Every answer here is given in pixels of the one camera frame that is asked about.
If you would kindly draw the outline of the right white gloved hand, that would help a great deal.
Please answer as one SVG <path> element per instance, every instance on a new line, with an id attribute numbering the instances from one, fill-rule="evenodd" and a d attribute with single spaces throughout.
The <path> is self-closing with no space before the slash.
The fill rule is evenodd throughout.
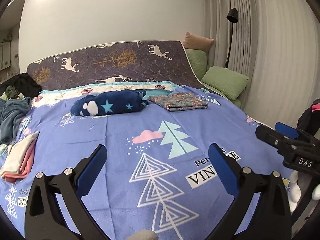
<path id="1" fill-rule="evenodd" d="M 288 192 L 288 200 L 290 211 L 295 211 L 301 197 L 306 193 L 310 183 L 312 180 L 312 176 L 306 173 L 293 171 L 289 178 L 289 192 Z"/>

